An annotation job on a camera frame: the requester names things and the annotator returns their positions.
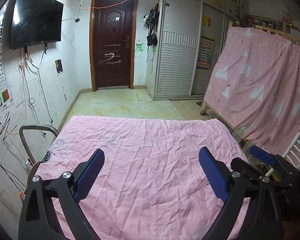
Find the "white chair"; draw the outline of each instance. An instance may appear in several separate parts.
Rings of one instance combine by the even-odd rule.
[[[299,139],[300,139],[300,133],[298,132],[297,135],[295,136],[295,138],[292,140],[289,147],[286,149],[286,151],[282,155],[283,158],[286,158],[298,170],[300,169],[300,141],[299,141]],[[295,162],[297,162],[297,164],[295,164],[292,161],[292,159],[290,158],[289,155],[292,155],[294,157]],[[269,170],[267,172],[266,177],[269,178],[273,172],[274,172],[274,170],[271,168],[271,170]]]

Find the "pink bedsheet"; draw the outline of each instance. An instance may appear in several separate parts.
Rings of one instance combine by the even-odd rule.
[[[204,100],[245,139],[283,154],[300,132],[300,47],[262,30],[229,28]]]
[[[233,158],[246,160],[216,119],[74,116],[51,145],[51,157],[36,175],[58,178],[100,148],[105,164],[80,207],[102,240],[201,240],[223,205],[199,164],[203,146],[229,169]],[[66,237],[74,239],[59,201],[54,205]],[[238,234],[247,205],[246,200],[231,237]]]

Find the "sliding wardrobe door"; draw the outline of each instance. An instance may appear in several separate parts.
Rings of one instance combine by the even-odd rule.
[[[157,96],[188,96],[200,27],[201,2],[163,0]]]
[[[226,35],[224,33],[225,17],[223,12],[203,4],[203,18],[206,21],[203,22],[201,30],[199,59],[192,95],[204,95],[206,92],[213,68],[222,50],[223,36]]]

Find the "tiled floor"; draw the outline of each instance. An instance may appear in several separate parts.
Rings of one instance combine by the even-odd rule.
[[[166,120],[207,120],[199,100],[153,101],[146,89],[100,90],[81,94],[68,119],[74,115]]]

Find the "wooden bed frame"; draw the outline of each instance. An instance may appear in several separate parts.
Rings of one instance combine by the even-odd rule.
[[[229,27],[233,27],[233,22],[230,21],[229,22]],[[255,25],[254,26],[255,28],[258,28],[260,30],[265,30],[267,33],[273,33],[274,35],[280,35],[280,36],[283,36],[285,38],[287,38],[288,40],[291,40],[295,43],[298,43],[300,45],[300,38],[298,37],[295,37],[289,33],[285,33],[285,32],[282,32],[282,31],[279,31],[279,30],[275,30],[275,29],[271,29],[271,28],[268,28],[268,27],[263,27],[263,26],[260,26],[260,25]],[[229,122],[227,120],[225,120],[220,114],[218,114],[217,111],[215,111],[206,101],[202,101],[202,104],[201,104],[201,112],[200,114],[201,115],[206,115],[207,114],[207,110],[210,108],[213,112],[215,112],[231,129],[235,130],[235,128],[229,124]]]

